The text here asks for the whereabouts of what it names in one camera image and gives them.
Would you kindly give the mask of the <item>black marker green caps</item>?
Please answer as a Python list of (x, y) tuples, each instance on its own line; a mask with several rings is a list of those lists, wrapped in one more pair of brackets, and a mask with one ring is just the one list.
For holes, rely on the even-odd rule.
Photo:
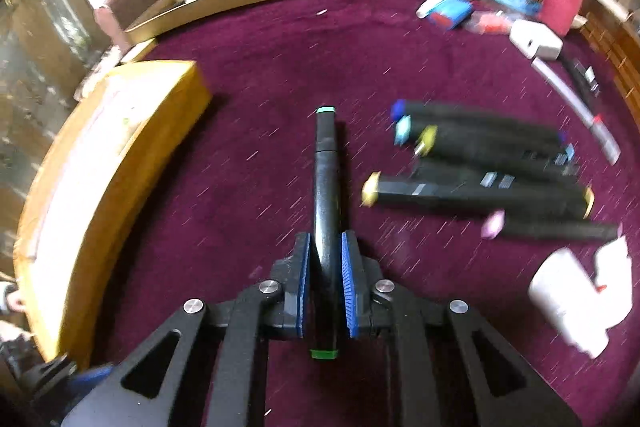
[(337, 357), (337, 319), (341, 289), (340, 195), (335, 107), (316, 110), (314, 142), (314, 340), (316, 360)]

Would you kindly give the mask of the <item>black marker pink cap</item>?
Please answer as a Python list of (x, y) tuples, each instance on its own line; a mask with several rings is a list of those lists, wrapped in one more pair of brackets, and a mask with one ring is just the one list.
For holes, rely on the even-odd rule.
[(483, 223), (480, 236), (495, 239), (500, 235), (608, 243), (623, 235), (623, 225), (591, 220), (520, 219), (509, 216), (504, 210), (497, 210)]

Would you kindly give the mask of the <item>black marker yellow ends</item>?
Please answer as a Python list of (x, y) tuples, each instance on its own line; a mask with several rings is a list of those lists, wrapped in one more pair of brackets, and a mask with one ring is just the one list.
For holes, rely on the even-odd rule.
[(503, 210), (514, 215), (586, 219), (596, 196), (589, 187), (524, 184), (484, 186), (470, 181), (418, 180), (375, 172), (363, 183), (361, 204), (442, 207), (475, 211)]

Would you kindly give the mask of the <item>black marker blue cap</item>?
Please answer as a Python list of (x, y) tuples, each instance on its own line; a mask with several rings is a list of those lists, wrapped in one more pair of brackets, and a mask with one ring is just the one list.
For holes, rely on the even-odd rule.
[(410, 116), (418, 119), (452, 120), (465, 124), (477, 124), (491, 129), (508, 129), (520, 132), (551, 143), (562, 143), (564, 134), (544, 124), (533, 124), (509, 116), (502, 116), (489, 110), (447, 103), (409, 101), (401, 98), (392, 104), (390, 118), (397, 124), (402, 117)]

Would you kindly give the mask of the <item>black marker yellow cap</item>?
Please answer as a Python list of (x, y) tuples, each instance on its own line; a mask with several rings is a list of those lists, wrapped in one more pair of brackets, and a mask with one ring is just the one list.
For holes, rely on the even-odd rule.
[(574, 162), (555, 165), (551, 160), (518, 159), (506, 153), (480, 150), (477, 145), (451, 143), (445, 138), (439, 138), (437, 143), (434, 140), (432, 130), (427, 128), (414, 147), (414, 155), (442, 158), (538, 181), (576, 182), (580, 173), (580, 168)]

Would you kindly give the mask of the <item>black marker light-blue cap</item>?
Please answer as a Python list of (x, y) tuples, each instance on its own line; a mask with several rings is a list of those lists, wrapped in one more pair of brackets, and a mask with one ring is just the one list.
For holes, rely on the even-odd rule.
[(544, 141), (513, 133), (500, 133), (487, 127), (472, 127), (454, 121), (429, 121), (428, 119), (404, 116), (395, 124), (394, 144), (417, 146), (424, 131), (430, 128), (437, 143), (445, 138), (451, 143), (477, 145), (480, 150), (506, 153), (518, 159), (551, 160), (555, 165), (568, 165), (574, 159), (572, 144), (564, 145), (555, 139)]

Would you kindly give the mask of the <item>white bottle red label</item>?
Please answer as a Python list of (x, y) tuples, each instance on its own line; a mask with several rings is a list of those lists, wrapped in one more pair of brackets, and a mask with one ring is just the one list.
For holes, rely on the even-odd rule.
[(528, 297), (563, 340), (596, 359), (608, 347), (608, 330), (634, 306), (632, 260), (625, 236), (594, 254), (592, 279), (568, 248), (552, 253), (528, 286)]

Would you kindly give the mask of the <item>yellow-taped white tray box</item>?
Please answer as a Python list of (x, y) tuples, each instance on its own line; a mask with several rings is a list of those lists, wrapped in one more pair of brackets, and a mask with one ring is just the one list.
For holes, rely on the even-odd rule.
[(88, 366), (105, 288), (168, 160), (212, 101), (193, 61), (111, 70), (83, 98), (38, 169), (13, 261), (44, 361)]

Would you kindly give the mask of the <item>blue small box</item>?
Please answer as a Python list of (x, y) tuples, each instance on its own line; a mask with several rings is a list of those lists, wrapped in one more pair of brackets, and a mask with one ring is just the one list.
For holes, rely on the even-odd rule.
[(427, 19), (442, 28), (454, 29), (473, 13), (471, 2), (466, 0), (442, 0), (427, 15)]

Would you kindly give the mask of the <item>white utility knife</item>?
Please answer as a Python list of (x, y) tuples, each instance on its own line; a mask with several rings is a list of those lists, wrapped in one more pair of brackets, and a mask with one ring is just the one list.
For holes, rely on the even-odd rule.
[(533, 59), (533, 69), (547, 81), (553, 90), (574, 110), (582, 124), (590, 130), (599, 143), (602, 153), (612, 166), (620, 159), (620, 146), (599, 115), (594, 115), (587, 105), (553, 70), (539, 57)]

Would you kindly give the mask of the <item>white power adapter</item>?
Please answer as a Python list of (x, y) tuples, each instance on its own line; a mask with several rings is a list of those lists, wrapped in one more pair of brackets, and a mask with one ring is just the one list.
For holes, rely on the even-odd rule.
[(531, 20), (514, 20), (509, 38), (527, 60), (538, 57), (555, 61), (563, 46), (563, 41), (548, 26)]

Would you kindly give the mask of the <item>wooden glass cabinet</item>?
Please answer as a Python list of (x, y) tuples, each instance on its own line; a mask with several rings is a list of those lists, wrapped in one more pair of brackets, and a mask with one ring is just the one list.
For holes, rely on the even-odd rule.
[(109, 45), (89, 0), (1, 0), (2, 279), (32, 180)]

